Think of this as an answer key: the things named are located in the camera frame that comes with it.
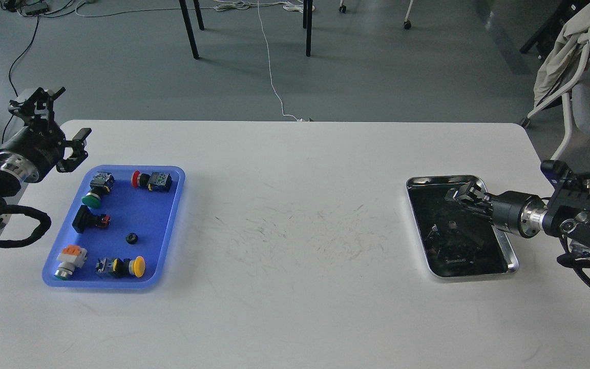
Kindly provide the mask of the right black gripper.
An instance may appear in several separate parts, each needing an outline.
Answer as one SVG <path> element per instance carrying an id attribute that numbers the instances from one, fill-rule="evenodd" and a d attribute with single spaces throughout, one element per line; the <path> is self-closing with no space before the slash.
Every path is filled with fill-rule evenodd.
<path id="1" fill-rule="evenodd" d="M 65 87 L 56 91 L 37 87 L 26 89 L 9 101 L 9 113 L 21 119 L 25 128 L 0 147 L 0 171 L 13 175 L 21 183 L 36 183 L 53 169 L 72 173 L 85 161 L 86 138 L 92 129 L 82 128 L 72 140 L 66 140 L 55 121 L 54 101 L 65 91 Z M 63 158 L 66 148 L 72 149 L 72 154 Z"/>

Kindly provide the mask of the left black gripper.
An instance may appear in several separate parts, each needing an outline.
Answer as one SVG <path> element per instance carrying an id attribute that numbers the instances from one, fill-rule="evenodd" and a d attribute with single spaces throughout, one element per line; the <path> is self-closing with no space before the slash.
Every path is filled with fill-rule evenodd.
<path id="1" fill-rule="evenodd" d="M 465 184 L 449 190 L 445 201 L 459 204 L 463 210 L 489 222 L 503 232 L 531 238 L 543 231 L 547 214 L 545 201 L 537 195 L 506 191 L 490 194 L 477 184 Z"/>

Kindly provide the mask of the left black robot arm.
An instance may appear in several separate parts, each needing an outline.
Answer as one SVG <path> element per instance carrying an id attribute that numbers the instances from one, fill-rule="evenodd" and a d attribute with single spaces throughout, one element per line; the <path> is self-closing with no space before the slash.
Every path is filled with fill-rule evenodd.
<path id="1" fill-rule="evenodd" d="M 544 160 L 540 169 L 554 187 L 549 198 L 517 191 L 494 195 L 471 181 L 449 190 L 445 199 L 505 233 L 558 238 L 564 250 L 558 264 L 572 269 L 590 288 L 584 272 L 590 269 L 590 172 L 575 173 L 560 160 Z"/>

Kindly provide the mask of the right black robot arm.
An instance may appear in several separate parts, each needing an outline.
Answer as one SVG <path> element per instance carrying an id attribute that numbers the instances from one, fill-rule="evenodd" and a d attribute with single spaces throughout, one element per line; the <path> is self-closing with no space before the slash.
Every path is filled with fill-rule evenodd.
<path id="1" fill-rule="evenodd" d="M 65 92 L 37 87 L 26 89 L 9 102 L 8 110 L 23 120 L 19 132 L 0 146 L 0 231 L 12 215 L 24 215 L 39 224 L 21 240 L 0 240 L 0 249 L 23 248 L 40 240 L 51 227 L 51 218 L 38 209 L 7 203 L 23 183 L 42 181 L 51 170 L 74 171 L 87 157 L 85 150 L 90 128 L 80 129 L 68 139 L 55 121 L 54 101 Z"/>

